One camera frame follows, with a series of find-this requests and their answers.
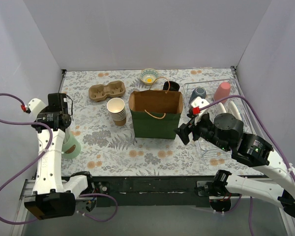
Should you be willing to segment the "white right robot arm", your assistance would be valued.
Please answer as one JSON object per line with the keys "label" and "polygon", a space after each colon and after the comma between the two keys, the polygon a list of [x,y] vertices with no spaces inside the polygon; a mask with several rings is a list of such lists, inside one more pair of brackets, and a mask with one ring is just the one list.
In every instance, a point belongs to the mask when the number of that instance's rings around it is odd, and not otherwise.
{"label": "white right robot arm", "polygon": [[226,193],[249,195],[272,203],[295,218],[295,182],[283,158],[260,136],[245,133],[241,120],[232,114],[222,113],[210,121],[209,114],[206,113],[199,122],[193,116],[188,123],[174,129],[174,132],[185,145],[189,143],[191,134],[194,141],[202,138],[225,152],[229,151],[232,159],[263,173],[275,182],[262,183],[218,170],[214,180],[206,187],[201,187],[201,190],[214,196]]}

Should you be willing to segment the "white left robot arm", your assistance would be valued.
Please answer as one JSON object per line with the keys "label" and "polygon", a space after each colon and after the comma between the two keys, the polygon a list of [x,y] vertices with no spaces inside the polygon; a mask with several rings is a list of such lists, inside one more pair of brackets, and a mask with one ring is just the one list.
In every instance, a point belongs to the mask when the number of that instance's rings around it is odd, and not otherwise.
{"label": "white left robot arm", "polygon": [[72,110],[65,93],[51,93],[48,104],[35,98],[29,110],[36,117],[32,128],[37,132],[39,158],[32,195],[25,199],[26,209],[37,219],[44,220],[71,216],[76,199],[94,193],[95,185],[90,172],[72,174],[67,182],[61,179],[61,159],[73,159],[80,154],[81,146],[71,134]]}

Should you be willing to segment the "green brown paper bag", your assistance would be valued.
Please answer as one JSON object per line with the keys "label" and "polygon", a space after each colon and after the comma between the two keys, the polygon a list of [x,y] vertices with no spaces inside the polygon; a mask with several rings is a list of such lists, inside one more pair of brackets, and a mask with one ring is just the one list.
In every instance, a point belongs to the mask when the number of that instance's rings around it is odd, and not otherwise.
{"label": "green brown paper bag", "polygon": [[128,104],[136,138],[175,139],[183,110],[180,91],[134,91]]}

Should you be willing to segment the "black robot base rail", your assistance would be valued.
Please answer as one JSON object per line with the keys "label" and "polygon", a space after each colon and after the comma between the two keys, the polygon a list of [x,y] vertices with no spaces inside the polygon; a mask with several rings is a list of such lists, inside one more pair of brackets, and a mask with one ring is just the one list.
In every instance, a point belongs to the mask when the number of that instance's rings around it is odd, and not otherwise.
{"label": "black robot base rail", "polygon": [[199,187],[213,176],[93,177],[95,192],[113,197],[119,207],[196,206],[209,207],[209,196]]}

